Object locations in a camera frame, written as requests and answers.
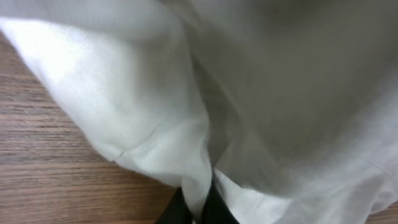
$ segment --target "wooden table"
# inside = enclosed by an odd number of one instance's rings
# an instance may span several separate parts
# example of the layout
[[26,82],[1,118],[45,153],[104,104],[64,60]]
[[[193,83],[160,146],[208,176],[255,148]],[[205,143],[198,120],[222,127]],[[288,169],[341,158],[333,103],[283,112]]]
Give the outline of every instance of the wooden table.
[[151,224],[173,191],[95,153],[0,36],[1,224]]

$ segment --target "brown wood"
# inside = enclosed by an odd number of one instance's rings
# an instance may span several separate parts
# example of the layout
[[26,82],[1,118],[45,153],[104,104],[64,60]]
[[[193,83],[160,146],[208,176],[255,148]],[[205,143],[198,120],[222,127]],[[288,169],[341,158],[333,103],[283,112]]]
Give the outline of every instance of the brown wood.
[[151,224],[173,191],[95,153],[0,36],[1,224]]

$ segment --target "wooden floor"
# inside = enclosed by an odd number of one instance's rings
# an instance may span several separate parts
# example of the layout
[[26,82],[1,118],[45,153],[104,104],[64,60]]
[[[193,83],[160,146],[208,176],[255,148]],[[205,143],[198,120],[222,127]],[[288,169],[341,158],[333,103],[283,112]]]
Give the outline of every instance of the wooden floor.
[[151,224],[173,191],[95,153],[0,35],[0,224]]

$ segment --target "white cloth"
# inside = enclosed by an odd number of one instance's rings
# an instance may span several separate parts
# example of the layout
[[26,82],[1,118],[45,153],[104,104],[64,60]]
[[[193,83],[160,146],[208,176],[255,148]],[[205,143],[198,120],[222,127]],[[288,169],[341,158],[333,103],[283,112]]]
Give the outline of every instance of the white cloth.
[[196,216],[211,161],[241,223],[362,224],[398,199],[397,4],[3,0],[0,28],[100,154]]

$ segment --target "black object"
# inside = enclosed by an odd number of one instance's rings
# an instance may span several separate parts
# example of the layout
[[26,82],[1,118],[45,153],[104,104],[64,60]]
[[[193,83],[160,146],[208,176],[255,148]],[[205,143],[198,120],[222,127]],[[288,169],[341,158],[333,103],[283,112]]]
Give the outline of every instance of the black object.
[[[192,214],[179,188],[155,224],[192,224],[192,220]],[[202,224],[239,224],[214,184],[211,185],[207,196],[201,220]]]

